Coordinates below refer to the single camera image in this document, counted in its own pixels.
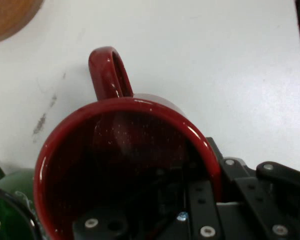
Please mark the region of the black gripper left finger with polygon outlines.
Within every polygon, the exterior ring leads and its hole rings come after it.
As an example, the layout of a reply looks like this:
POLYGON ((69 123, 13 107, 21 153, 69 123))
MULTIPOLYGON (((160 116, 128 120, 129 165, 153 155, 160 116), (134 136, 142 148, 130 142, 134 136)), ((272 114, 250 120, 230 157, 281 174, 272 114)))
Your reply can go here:
POLYGON ((209 181, 156 182, 125 203, 98 205, 73 222, 78 240, 221 240, 209 181))

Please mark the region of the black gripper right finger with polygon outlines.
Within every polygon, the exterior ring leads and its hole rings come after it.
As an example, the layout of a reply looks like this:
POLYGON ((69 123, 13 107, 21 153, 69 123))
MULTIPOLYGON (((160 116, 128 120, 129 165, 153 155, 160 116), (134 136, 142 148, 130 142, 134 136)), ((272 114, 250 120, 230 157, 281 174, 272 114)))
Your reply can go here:
POLYGON ((272 161, 251 169, 207 140, 221 168, 223 199, 216 205, 223 238, 300 240, 300 171, 272 161))

